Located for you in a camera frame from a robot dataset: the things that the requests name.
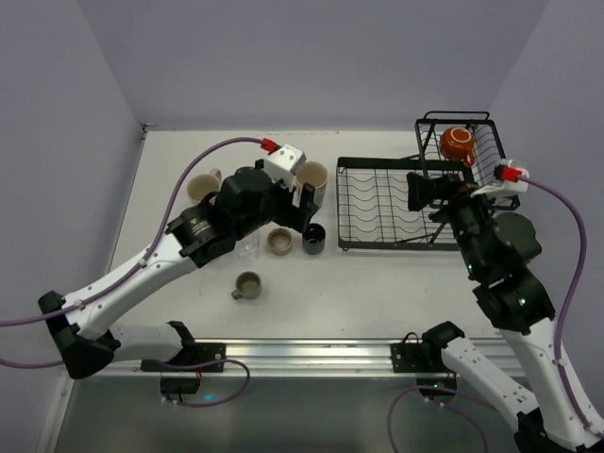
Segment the tall floral cream mug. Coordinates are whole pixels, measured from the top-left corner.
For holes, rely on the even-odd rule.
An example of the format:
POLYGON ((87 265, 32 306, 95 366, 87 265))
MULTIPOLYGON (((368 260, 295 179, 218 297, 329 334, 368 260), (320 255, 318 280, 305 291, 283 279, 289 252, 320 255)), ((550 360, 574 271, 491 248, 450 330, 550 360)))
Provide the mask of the tall floral cream mug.
POLYGON ((328 181, 327 168, 316 161, 306 161, 295 176, 294 203, 299 204, 305 183, 314 187, 313 203, 321 208, 326 194, 328 181))

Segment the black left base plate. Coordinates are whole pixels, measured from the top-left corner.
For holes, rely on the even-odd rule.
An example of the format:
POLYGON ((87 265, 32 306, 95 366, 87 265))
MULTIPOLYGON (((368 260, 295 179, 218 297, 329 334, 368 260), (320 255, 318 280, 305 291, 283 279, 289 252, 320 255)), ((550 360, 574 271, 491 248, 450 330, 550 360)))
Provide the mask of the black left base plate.
POLYGON ((222 373, 224 365, 219 362, 227 357, 224 343, 184 342, 183 348, 170 360, 143 360, 143 372, 201 372, 222 373))

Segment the aluminium mounting rail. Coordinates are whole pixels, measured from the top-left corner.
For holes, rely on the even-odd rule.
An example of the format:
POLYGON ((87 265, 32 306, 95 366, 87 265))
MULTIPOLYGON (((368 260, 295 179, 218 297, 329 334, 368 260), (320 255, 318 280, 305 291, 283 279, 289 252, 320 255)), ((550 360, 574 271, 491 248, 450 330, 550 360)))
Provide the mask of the aluminium mounting rail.
MULTIPOLYGON (((389 378, 445 376, 443 369, 410 364, 398 340, 226 340, 199 339, 217 344, 228 359, 247 365, 252 378, 389 378)), ((512 378, 524 373, 512 350, 500 339, 473 340, 474 348, 512 378)), ((96 377, 151 377, 141 361, 110 364, 96 377)))

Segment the small beige patterned cup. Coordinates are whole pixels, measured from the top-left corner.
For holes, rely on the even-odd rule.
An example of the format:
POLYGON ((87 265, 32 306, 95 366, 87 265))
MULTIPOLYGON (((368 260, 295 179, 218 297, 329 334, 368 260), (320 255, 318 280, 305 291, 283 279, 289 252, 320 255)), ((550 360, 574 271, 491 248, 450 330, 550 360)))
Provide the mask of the small beige patterned cup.
POLYGON ((292 233, 287 228, 274 228, 268 233, 267 245, 269 251, 275 256, 288 255, 293 248, 292 233))

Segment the beige ceramic mug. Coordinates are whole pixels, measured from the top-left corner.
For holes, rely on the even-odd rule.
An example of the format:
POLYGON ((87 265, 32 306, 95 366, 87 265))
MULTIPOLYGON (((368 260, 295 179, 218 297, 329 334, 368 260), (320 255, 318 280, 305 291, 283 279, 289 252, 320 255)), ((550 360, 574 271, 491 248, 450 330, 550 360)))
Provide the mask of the beige ceramic mug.
POLYGON ((221 183, 222 172, 219 169, 211 169, 206 174, 192 177, 186 185, 186 192, 192 204, 197 205, 208 194, 218 192, 221 183))

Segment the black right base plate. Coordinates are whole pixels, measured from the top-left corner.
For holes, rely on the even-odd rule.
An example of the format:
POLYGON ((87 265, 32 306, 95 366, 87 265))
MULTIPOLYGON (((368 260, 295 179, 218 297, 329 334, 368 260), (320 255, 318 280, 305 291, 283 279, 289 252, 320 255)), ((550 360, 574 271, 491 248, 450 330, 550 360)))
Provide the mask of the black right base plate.
POLYGON ((424 343, 415 332, 390 344, 390 360, 395 373, 444 374, 449 369, 443 364, 440 351, 431 343, 424 343))

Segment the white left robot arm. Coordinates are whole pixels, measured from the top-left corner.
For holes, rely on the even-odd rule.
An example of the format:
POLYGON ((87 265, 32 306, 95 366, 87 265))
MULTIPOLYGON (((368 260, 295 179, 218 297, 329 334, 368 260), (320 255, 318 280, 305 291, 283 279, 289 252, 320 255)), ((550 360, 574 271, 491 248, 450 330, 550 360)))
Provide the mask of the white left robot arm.
POLYGON ((294 201, 301 168, 270 159, 242 167, 118 269, 81 290, 44 294, 38 305, 70 377, 88 378, 116 360, 126 344, 112 325, 163 286, 233 251, 269 223, 305 231, 317 207, 313 187, 294 201))

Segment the blue round mug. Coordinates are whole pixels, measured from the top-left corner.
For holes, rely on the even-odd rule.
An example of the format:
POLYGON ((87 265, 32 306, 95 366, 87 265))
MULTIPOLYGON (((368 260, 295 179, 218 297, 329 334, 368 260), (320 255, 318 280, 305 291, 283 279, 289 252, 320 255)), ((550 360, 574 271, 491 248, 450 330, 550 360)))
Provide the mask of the blue round mug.
POLYGON ((309 255, 318 255, 325 248, 326 230, 317 223, 311 223, 302 233, 302 247, 309 255))

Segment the clear glass cup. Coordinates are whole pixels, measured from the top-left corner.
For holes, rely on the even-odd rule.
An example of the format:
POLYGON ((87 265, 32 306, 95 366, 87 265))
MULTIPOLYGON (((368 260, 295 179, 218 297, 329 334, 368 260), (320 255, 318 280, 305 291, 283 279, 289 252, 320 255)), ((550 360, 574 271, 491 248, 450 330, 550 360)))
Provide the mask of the clear glass cup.
POLYGON ((235 247, 237 259, 248 263, 260 257, 260 233, 254 231, 237 242, 235 247))

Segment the orange round mug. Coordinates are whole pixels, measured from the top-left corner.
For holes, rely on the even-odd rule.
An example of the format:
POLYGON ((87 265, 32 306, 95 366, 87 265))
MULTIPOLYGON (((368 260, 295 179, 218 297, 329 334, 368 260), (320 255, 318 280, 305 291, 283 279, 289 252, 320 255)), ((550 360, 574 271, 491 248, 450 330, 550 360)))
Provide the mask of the orange round mug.
POLYGON ((441 135, 439 151, 445 159, 461 162, 466 167, 472 167, 476 162, 475 144, 476 139, 469 129, 454 126, 446 129, 441 135))

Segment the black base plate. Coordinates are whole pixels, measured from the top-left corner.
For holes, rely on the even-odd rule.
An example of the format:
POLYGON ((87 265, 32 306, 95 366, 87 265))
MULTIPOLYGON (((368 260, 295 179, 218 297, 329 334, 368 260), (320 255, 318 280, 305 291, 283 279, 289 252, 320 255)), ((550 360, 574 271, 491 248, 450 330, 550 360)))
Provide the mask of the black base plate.
POLYGON ((227 357, 224 343, 184 342, 183 348, 170 360, 143 360, 143 372, 201 372, 222 373, 224 365, 219 362, 227 357))
POLYGON ((444 374, 449 369, 443 364, 440 351, 431 343, 424 343, 415 332, 390 344, 390 360, 395 373, 444 374))

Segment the cream round mug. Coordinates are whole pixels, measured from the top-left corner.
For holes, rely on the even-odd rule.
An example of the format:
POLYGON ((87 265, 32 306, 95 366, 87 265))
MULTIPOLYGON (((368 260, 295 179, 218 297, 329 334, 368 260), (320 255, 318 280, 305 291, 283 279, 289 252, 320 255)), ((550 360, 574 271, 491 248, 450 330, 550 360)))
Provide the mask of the cream round mug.
POLYGON ((239 274, 235 279, 235 287, 231 292, 234 300, 254 300, 260 296, 262 281, 260 276, 252 271, 239 274))

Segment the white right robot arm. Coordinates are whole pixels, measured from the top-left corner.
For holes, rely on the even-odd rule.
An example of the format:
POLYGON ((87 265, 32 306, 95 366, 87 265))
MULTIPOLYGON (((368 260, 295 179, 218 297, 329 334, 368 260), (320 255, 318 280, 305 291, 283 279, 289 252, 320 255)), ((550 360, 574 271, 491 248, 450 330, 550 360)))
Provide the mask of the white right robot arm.
POLYGON ((570 200, 529 176, 500 164, 494 183, 479 187, 447 174, 407 175, 408 206, 422 210, 441 201, 431 220, 450 225, 486 318, 518 359, 528 381, 522 386, 481 354, 450 322, 426 331, 422 343, 450 371, 461 375, 506 421, 522 452, 600 452, 603 418, 585 393, 562 343, 562 329, 586 259, 584 222, 570 200), (579 257, 562 307, 556 310, 545 286, 529 270, 542 247, 532 222, 515 212, 494 215, 493 195, 538 187, 558 198, 579 229, 579 257))

